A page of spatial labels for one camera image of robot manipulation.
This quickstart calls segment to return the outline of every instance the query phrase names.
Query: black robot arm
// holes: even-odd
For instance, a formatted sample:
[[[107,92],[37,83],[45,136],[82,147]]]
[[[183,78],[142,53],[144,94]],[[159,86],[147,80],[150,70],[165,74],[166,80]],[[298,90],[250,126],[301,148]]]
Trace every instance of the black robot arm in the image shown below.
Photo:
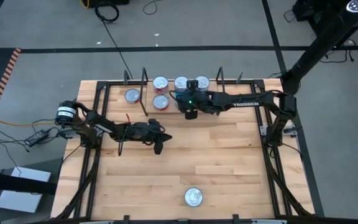
[[[82,110],[84,120],[79,117],[79,109]],[[161,154],[163,142],[172,138],[171,135],[164,133],[165,128],[155,119],[149,119],[148,123],[116,124],[98,114],[97,111],[90,110],[84,104],[75,101],[60,103],[55,124],[63,129],[71,128],[80,135],[81,145],[92,148],[98,144],[98,130],[108,133],[110,138],[117,142],[140,141],[148,146],[154,144],[156,154]]]
[[[288,120],[296,116],[296,98],[278,90],[230,95],[223,92],[198,91],[196,86],[197,80],[188,81],[187,90],[174,97],[186,119],[197,118],[198,110],[219,115],[220,112],[233,107],[264,106],[276,116],[273,125],[267,128],[266,135],[267,143],[273,146],[282,145],[282,131]],[[274,102],[275,98],[280,101],[278,105]]]

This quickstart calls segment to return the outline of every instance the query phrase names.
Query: tin can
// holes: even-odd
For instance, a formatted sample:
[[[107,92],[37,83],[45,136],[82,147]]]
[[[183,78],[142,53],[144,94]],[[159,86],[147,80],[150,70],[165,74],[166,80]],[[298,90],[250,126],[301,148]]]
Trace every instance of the tin can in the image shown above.
[[[204,75],[199,75],[196,77],[198,80],[198,90],[199,91],[207,91],[209,87],[209,78]]]
[[[169,106],[169,99],[164,95],[155,96],[153,99],[153,105],[156,110],[163,111]]]
[[[136,89],[129,89],[125,92],[125,100],[130,104],[139,102],[140,93]]]
[[[191,207],[197,207],[203,202],[203,193],[195,187],[188,189],[185,193],[185,201]]]
[[[168,79],[165,77],[156,77],[153,80],[154,92],[156,94],[168,93]]]
[[[187,81],[189,79],[187,77],[178,77],[173,82],[175,84],[175,92],[183,93],[187,89]]]

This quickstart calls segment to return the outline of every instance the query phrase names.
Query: can lid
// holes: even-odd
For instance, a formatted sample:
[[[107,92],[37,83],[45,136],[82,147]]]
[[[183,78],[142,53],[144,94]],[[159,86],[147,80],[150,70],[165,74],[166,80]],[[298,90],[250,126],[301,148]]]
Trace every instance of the can lid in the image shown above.
[[[199,189],[192,187],[186,191],[185,201],[189,206],[197,207],[203,202],[203,193]]]
[[[139,99],[140,93],[136,89],[129,89],[125,92],[125,99],[127,101],[135,102]]]
[[[164,95],[158,95],[154,97],[153,104],[158,109],[166,108],[169,104],[169,99]]]
[[[197,76],[196,80],[198,80],[198,88],[207,88],[209,86],[209,78],[204,75]]]
[[[177,88],[186,88],[187,81],[189,79],[187,77],[178,77],[175,79],[175,87]]]
[[[165,77],[155,77],[153,85],[156,88],[165,88],[168,85],[168,79]]]

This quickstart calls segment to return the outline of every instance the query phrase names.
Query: black pole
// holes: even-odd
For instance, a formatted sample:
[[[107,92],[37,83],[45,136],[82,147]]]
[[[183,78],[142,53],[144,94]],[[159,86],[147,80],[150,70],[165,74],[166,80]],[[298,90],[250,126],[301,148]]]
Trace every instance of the black pole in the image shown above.
[[[294,95],[301,79],[330,51],[354,26],[358,26],[358,1],[352,0],[317,36],[294,66],[280,78],[285,93]]]

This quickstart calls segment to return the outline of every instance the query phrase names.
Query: wooden table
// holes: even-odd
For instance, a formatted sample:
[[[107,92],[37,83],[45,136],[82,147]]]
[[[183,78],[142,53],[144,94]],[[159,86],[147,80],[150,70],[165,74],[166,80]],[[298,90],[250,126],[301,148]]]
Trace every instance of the wooden table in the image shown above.
[[[89,108],[93,105],[96,82],[82,81],[80,85],[78,101]],[[221,91],[220,86],[211,86]],[[173,139],[164,143],[160,156],[154,154],[152,146],[125,142],[122,156],[118,157],[118,143],[105,135],[92,220],[122,220],[124,215],[130,215],[131,220],[230,219],[235,213],[240,218],[274,217],[255,109],[233,108],[219,116],[199,113],[196,120],[188,121],[183,114],[172,113],[175,105],[171,104],[169,113],[148,110],[146,117],[139,103],[126,103],[124,93],[129,88],[140,89],[111,87],[107,119],[126,122],[126,113],[131,122],[155,118]],[[265,80],[265,89],[280,90],[280,80]],[[250,93],[250,88],[226,85],[226,92]],[[154,94],[149,87],[144,88],[144,94],[147,105]],[[283,142],[297,147],[296,138],[284,136]],[[79,139],[68,141],[65,156],[78,145]],[[286,146],[279,147],[279,151],[288,188],[313,213],[299,153]],[[62,212],[77,191],[83,156],[84,150],[79,149],[62,165],[52,217]],[[184,194],[190,187],[203,192],[201,206],[186,205]],[[280,211],[284,213],[277,185],[276,190]],[[87,198],[85,192],[81,215],[85,215]]]

